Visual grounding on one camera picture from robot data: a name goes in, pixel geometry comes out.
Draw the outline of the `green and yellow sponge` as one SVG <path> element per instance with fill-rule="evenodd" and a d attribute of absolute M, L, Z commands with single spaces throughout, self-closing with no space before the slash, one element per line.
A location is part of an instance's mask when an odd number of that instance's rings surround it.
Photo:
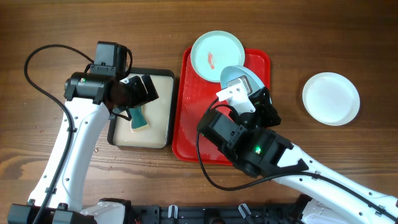
<path fill-rule="evenodd" d="M 138 131 L 149 127 L 149 124 L 144 116 L 144 112 L 141 106 L 137 108 L 130 108 L 129 112 L 131 115 L 132 131 Z"/>

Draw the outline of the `white plate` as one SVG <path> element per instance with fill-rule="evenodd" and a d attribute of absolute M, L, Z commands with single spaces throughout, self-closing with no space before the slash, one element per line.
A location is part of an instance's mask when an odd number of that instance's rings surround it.
<path fill-rule="evenodd" d="M 329 126 L 352 122 L 361 106 L 359 92 L 353 83 L 333 72 L 322 72 L 309 78 L 302 90 L 302 101 L 312 118 Z"/>

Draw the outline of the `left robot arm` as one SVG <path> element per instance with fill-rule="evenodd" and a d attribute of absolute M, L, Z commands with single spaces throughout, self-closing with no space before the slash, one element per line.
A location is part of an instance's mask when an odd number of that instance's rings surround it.
<path fill-rule="evenodd" d="M 101 130 L 110 119 L 132 119 L 130 109 L 158 99 L 149 75 L 133 76 L 132 52 L 115 42 L 99 41 L 95 58 L 84 72 L 65 82 L 62 103 L 24 76 L 36 90 L 63 111 L 60 127 L 44 173 L 25 205 L 12 204 L 8 223 L 132 223 L 128 200 L 104 198 L 83 208 L 86 174 Z"/>

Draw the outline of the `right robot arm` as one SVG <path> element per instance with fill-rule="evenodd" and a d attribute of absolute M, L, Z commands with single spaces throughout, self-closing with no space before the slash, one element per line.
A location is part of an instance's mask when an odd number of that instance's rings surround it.
<path fill-rule="evenodd" d="M 397 223 L 397 198 L 368 189 L 327 168 L 263 122 L 275 109 L 266 87 L 219 91 L 197 126 L 232 165 L 255 180 L 241 190 L 273 180 L 308 195 L 349 223 Z"/>

